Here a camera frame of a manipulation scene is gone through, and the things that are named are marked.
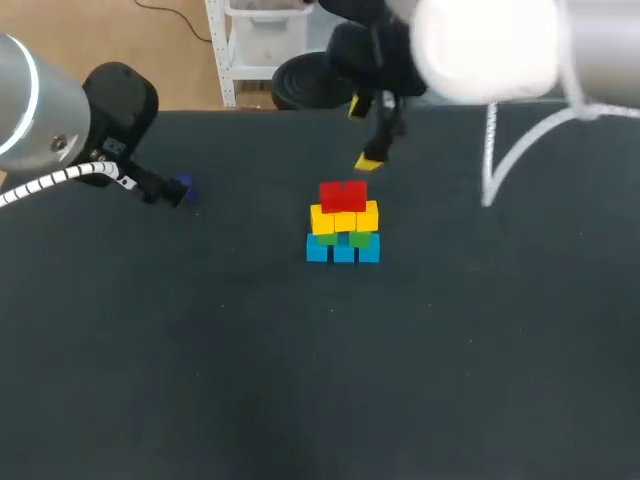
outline green block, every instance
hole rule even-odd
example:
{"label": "green block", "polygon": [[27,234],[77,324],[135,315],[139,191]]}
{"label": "green block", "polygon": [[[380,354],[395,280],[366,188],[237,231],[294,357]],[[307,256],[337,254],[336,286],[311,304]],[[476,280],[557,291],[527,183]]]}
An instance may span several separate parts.
{"label": "green block", "polygon": [[353,248],[369,248],[371,232],[350,232],[349,246]]}
{"label": "green block", "polygon": [[338,244],[338,234],[316,235],[316,242],[322,247],[334,247]]}

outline blue block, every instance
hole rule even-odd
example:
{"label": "blue block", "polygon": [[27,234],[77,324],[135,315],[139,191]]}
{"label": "blue block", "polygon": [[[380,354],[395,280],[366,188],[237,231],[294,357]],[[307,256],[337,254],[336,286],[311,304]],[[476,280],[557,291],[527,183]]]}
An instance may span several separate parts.
{"label": "blue block", "polygon": [[349,235],[338,236],[338,245],[333,247],[333,263],[355,263],[356,249],[349,246]]}
{"label": "blue block", "polygon": [[197,200],[196,192],[193,190],[193,177],[188,173],[181,173],[173,177],[174,180],[179,181],[185,187],[189,189],[187,195],[184,197],[185,203],[195,203]]}
{"label": "blue block", "polygon": [[358,261],[360,263],[380,263],[380,234],[371,235],[369,248],[358,249]]}
{"label": "blue block", "polygon": [[329,247],[318,245],[315,235],[307,235],[307,262],[327,263],[329,261]]}

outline block tower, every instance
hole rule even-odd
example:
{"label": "block tower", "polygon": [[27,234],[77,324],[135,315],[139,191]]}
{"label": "block tower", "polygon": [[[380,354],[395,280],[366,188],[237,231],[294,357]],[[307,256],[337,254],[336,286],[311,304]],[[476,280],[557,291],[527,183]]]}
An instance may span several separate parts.
{"label": "block tower", "polygon": [[378,203],[367,198],[367,183],[351,181],[320,184],[320,204],[311,205],[307,261],[379,263]]}

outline white container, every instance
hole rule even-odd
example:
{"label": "white container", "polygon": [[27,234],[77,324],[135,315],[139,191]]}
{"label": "white container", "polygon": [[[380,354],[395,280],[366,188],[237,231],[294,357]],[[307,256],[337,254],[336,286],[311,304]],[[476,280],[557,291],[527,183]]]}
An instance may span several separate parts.
{"label": "white container", "polygon": [[225,11],[236,31],[236,49],[249,66],[282,65],[307,52],[307,23],[313,5],[303,10],[236,10],[226,1]]}

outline floor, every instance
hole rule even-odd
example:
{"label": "floor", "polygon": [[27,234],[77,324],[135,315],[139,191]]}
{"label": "floor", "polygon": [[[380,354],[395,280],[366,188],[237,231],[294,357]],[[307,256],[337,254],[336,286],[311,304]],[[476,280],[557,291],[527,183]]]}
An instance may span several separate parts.
{"label": "floor", "polygon": [[[139,0],[181,11],[209,38],[204,0]],[[162,110],[223,108],[211,44],[177,15],[133,0],[2,0],[0,32],[83,81],[100,63],[121,61],[158,89]]]}

